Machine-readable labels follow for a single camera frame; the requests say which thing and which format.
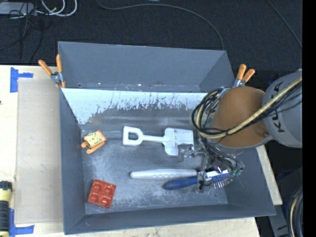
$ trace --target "red toy block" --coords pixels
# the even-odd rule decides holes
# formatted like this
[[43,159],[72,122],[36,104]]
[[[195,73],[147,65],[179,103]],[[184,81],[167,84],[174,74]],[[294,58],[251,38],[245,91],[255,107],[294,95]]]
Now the red toy block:
[[94,179],[88,197],[88,203],[110,208],[116,185]]

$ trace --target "small toy figure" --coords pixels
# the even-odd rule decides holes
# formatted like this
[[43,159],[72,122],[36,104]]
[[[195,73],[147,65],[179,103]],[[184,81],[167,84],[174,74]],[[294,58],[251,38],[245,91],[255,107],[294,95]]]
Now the small toy figure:
[[87,154],[93,153],[108,140],[108,138],[102,134],[101,130],[89,133],[87,136],[84,136],[83,139],[84,142],[82,142],[81,147],[88,148]]

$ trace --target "black floor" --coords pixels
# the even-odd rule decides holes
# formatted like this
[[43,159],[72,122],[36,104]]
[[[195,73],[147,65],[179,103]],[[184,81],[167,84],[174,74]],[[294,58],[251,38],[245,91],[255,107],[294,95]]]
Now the black floor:
[[[39,0],[32,2],[43,10]],[[44,0],[60,8],[60,0]],[[234,74],[245,63],[256,74],[248,85],[265,90],[273,78],[302,68],[303,0],[78,0],[70,17],[0,16],[0,64],[55,66],[60,40],[227,51]],[[70,11],[73,0],[67,0]],[[266,145],[276,177],[302,166],[302,150],[275,141]],[[262,237],[272,236],[266,217],[257,218]]]

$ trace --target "blue brush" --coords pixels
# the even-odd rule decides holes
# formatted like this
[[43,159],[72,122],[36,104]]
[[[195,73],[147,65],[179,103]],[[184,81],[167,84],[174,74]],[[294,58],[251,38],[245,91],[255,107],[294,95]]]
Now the blue brush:
[[[212,179],[207,181],[206,186],[212,186],[214,188],[220,188],[223,187],[224,185],[229,184],[233,177],[235,175],[232,175],[231,173],[217,173],[216,175],[212,176]],[[180,179],[175,179],[169,182],[166,182],[163,185],[163,188],[165,190],[176,190],[176,189],[181,189],[193,184],[198,184],[198,177],[188,177],[188,178],[180,178]]]

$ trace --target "gray metal tray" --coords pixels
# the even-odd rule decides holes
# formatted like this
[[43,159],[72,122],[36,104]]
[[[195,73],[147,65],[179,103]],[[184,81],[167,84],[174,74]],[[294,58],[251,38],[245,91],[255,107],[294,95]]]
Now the gray metal tray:
[[[204,193],[129,178],[131,171],[200,165],[200,158],[179,163],[159,143],[124,146],[122,128],[155,136],[167,127],[191,129],[196,140],[193,108],[234,81],[226,52],[78,42],[58,49],[67,83],[59,93],[66,234],[275,214],[256,150],[238,156],[245,170],[232,183]],[[88,155],[82,138],[98,129],[108,141]],[[117,186],[109,209],[87,203],[94,179]]]

